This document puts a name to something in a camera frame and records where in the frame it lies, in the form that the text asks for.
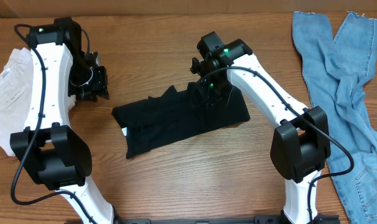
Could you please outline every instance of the white garment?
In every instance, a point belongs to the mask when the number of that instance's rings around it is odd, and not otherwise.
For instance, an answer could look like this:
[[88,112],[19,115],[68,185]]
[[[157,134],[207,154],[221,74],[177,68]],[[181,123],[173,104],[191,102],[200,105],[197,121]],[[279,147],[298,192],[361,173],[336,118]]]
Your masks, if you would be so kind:
[[[10,134],[23,131],[28,117],[33,76],[30,51],[14,49],[0,74],[0,146],[8,156],[15,156],[10,147]],[[75,95],[70,97],[68,109],[74,105]]]

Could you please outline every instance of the black cloth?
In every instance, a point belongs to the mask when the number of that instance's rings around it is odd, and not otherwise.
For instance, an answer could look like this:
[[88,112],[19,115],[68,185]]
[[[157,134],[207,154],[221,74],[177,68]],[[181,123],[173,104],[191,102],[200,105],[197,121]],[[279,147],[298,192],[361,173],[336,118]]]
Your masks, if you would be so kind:
[[249,113],[241,91],[233,87],[227,105],[211,108],[193,106],[187,90],[177,92],[174,86],[158,98],[148,97],[113,109],[112,115],[121,128],[127,127],[126,158],[148,152],[176,141],[249,121]]

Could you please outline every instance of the white label tag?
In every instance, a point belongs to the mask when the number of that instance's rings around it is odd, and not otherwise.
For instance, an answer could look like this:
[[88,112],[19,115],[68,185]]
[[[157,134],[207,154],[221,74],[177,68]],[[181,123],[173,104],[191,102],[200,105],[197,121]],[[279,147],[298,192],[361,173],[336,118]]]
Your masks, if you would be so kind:
[[128,128],[127,127],[122,129],[122,134],[124,134],[124,136],[126,137],[126,135],[128,134]]
[[7,68],[5,71],[3,71],[3,72],[1,73],[2,78],[4,78],[7,74],[9,74],[9,72],[10,72],[10,68]]

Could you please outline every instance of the black mount bracket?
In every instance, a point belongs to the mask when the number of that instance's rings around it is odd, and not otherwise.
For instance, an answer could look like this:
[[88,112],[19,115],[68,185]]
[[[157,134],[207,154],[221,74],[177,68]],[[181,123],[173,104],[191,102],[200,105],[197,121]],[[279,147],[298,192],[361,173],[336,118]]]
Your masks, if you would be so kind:
[[[27,127],[23,132],[10,136],[10,145],[21,161],[34,131]],[[53,149],[43,149],[46,140],[52,140]],[[91,174],[91,154],[88,145],[67,126],[54,123],[51,128],[40,129],[36,142],[27,155],[24,169],[36,184],[44,184],[49,190],[85,184]]]
[[[318,214],[313,219],[314,224],[340,224],[338,215]],[[292,224],[285,216],[284,211],[281,215],[257,215],[254,218],[254,224]]]
[[[245,55],[251,55],[252,50],[240,39],[229,44],[224,44],[215,32],[201,37],[197,44],[203,60],[192,59],[190,71],[204,77],[206,74],[219,68],[231,66],[234,60]],[[227,79],[227,72],[220,72],[205,80],[200,80],[195,89],[195,105],[214,105],[215,103],[227,104],[232,85]]]
[[[302,116],[328,134],[327,115],[321,107],[306,110]],[[299,135],[297,128],[305,133]],[[300,118],[283,120],[274,130],[270,157],[277,171],[287,180],[299,183],[313,171],[322,170],[330,155],[328,139],[307,127]]]
[[70,70],[68,96],[77,100],[97,101],[97,96],[109,99],[107,73],[97,63],[98,52],[86,54],[81,50],[81,26],[71,17],[54,19],[53,24],[33,26],[27,35],[30,48],[38,44],[65,44],[73,63]]

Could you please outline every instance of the denim fabric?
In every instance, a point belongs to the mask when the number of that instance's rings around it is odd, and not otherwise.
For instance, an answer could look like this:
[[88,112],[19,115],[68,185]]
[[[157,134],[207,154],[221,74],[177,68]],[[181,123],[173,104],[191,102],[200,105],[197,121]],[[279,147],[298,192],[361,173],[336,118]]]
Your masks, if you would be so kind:
[[[328,116],[331,137],[352,154],[355,168],[333,177],[352,223],[377,224],[377,132],[371,127],[363,85],[375,76],[377,19],[349,12],[335,38],[326,15],[294,13],[292,37],[313,107]],[[331,144],[330,172],[349,167]]]

